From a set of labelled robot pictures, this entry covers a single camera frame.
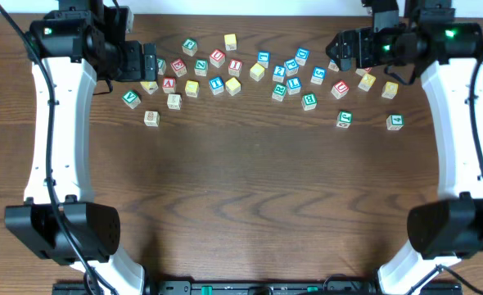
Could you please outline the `red A block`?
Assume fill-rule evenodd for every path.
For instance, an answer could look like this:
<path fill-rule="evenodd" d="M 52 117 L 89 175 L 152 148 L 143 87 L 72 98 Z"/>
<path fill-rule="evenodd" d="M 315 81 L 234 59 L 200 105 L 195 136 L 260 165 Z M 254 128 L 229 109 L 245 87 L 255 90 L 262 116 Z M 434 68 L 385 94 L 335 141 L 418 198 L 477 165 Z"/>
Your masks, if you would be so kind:
<path fill-rule="evenodd" d="M 176 93 L 176 79 L 171 77 L 163 78 L 162 88 L 167 94 Z"/>

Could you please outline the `blue 2 block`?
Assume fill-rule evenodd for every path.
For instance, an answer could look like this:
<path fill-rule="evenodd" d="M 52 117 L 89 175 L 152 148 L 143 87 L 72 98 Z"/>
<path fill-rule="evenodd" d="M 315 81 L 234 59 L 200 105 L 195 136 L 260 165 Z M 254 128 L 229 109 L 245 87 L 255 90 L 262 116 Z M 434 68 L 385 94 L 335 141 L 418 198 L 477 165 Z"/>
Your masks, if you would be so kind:
<path fill-rule="evenodd" d="M 284 66 L 277 65 L 273 70 L 273 81 L 282 83 L 285 79 L 286 69 Z"/>

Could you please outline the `red I block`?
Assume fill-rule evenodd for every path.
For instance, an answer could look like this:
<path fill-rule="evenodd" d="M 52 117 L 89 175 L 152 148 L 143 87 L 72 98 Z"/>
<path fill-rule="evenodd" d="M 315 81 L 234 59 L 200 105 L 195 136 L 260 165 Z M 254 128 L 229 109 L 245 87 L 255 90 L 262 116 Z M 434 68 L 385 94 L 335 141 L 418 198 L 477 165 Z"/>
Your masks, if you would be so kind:
<path fill-rule="evenodd" d="M 228 73 L 232 76 L 239 77 L 242 72 L 243 62 L 237 59 L 232 59 L 228 63 Z"/>

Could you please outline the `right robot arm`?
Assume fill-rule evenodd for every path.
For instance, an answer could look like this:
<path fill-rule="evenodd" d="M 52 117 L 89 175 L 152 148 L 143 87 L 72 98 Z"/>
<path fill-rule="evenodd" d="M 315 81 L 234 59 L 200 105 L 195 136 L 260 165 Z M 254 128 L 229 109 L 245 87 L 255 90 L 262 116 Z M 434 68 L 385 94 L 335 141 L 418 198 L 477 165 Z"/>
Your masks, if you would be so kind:
<path fill-rule="evenodd" d="M 439 157 L 438 200 L 408 215 L 408 242 L 361 288 L 363 294 L 449 294 L 432 286 L 441 272 L 483 252 L 483 31 L 460 23 L 449 1 L 363 0 L 372 25 L 338 33 L 326 53 L 340 70 L 412 66 L 433 119 Z"/>

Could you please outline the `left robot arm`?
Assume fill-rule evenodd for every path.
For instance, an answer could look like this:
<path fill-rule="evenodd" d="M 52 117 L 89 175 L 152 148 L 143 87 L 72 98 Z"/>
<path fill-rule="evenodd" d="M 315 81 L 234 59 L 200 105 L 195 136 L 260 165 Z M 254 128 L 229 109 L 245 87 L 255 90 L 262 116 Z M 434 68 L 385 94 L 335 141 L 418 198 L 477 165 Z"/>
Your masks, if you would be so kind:
<path fill-rule="evenodd" d="M 129 7 L 61 1 L 20 33 L 36 90 L 34 154 L 23 202 L 5 225 L 35 256 L 83 273 L 55 293 L 154 294 L 156 284 L 120 242 L 120 218 L 95 202 L 89 117 L 99 81 L 154 82 L 156 46 L 129 41 Z"/>

